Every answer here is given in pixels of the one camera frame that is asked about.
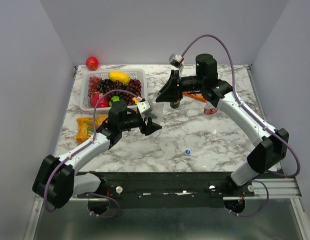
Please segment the clear plastic bottle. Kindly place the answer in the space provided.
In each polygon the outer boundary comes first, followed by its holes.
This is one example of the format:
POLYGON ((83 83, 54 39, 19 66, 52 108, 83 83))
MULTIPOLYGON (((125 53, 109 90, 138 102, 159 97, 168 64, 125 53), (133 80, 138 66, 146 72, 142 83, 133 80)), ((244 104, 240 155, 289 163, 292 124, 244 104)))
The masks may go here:
POLYGON ((151 112, 148 114, 152 121, 156 124, 160 124, 163 117, 164 103, 155 102, 155 99, 150 99, 149 104, 151 107, 151 112))

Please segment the bottle with red label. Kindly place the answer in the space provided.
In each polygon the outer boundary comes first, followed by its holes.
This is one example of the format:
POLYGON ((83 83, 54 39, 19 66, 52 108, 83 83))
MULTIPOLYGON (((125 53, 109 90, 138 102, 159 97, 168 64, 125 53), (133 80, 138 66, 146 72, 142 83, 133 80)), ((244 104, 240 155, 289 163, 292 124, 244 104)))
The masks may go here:
POLYGON ((214 107, 210 102, 206 102, 203 113, 206 115, 213 115, 218 112, 218 108, 214 107))

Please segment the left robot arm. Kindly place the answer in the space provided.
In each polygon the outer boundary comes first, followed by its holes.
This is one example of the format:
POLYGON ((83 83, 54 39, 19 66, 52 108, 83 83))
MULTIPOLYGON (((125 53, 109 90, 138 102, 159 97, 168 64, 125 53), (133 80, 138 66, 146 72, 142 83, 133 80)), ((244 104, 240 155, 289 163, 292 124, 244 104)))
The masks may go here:
POLYGON ((162 128, 150 113, 149 102, 138 103, 137 110, 131 110, 123 101, 115 102, 108 112, 108 118, 93 135, 73 150, 60 156, 44 158, 35 178, 32 190, 43 198, 47 211, 63 207, 73 196, 92 194, 99 198, 105 194, 106 186, 95 173, 78 175, 78 172, 92 159, 111 149, 122 138, 125 131, 139 129, 149 136, 162 128))

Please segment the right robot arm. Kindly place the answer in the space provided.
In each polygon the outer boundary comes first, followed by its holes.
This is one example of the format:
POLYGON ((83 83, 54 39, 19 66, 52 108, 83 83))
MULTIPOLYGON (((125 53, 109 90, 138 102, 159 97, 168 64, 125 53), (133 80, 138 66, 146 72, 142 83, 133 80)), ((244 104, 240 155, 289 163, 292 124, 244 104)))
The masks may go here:
POLYGON ((176 69, 171 71, 168 81, 159 90, 156 102, 174 103, 180 101, 185 92, 200 93, 248 136, 255 148, 225 182, 226 193, 236 196, 243 190, 244 184, 286 157, 289 133, 284 128, 277 130, 269 125, 235 95, 228 82, 218 78, 217 61, 212 55, 202 53, 196 56, 194 76, 181 76, 183 60, 180 55, 170 56, 169 63, 176 69))

